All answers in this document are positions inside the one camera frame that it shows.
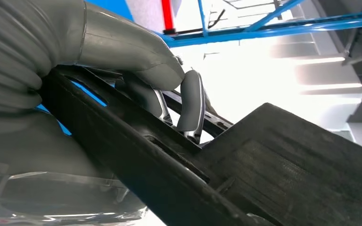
red pipe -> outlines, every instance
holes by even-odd
[[[175,32],[173,23],[173,9],[171,7],[171,0],[162,0],[163,19],[165,21],[164,32]]]

plastic wrap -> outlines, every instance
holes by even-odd
[[[119,180],[0,174],[0,226],[139,226],[146,211]]]

blue steel beam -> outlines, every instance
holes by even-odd
[[[175,37],[174,41],[167,41],[166,43],[169,47],[181,47],[212,42],[324,32],[359,27],[362,27],[362,13],[273,24],[264,26],[255,32],[244,32],[243,29],[229,29],[209,32],[209,35],[206,37],[202,37],[202,34],[180,35]]]
[[[256,23],[250,25],[249,27],[245,28],[245,32],[254,32],[259,30],[259,28],[266,25],[266,23],[270,22],[272,19],[278,17],[281,15],[281,13],[292,9],[293,7],[297,6],[298,4],[302,3],[304,0],[289,0],[284,5],[276,9],[274,12],[269,13],[267,16],[265,16],[263,19],[257,21]]]
[[[207,36],[208,31],[207,31],[207,28],[206,28],[205,11],[203,10],[202,0],[197,0],[197,2],[199,4],[200,19],[202,21],[202,28],[203,28],[203,36]]]

fluorescent light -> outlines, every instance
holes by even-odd
[[[328,57],[328,58],[318,58],[318,59],[289,59],[296,65],[311,65],[311,64],[321,64],[321,63],[332,63],[332,62],[341,62],[344,61],[344,57]]]
[[[327,85],[300,85],[301,91],[326,90],[326,89],[349,89],[360,88],[360,83],[327,84]]]

black textured surface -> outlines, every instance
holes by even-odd
[[[262,217],[264,210],[274,224],[362,226],[362,147],[271,104],[205,146],[198,159],[218,177],[235,178],[225,197]]]
[[[108,107],[75,89],[65,76],[87,84]],[[156,117],[74,67],[53,71],[40,93],[87,152],[169,226],[267,225],[252,216],[277,226],[362,226],[362,147],[271,104],[194,152],[195,145],[183,143],[188,140]],[[144,131],[153,132],[156,141],[141,136]],[[201,170],[212,188],[172,157]]]

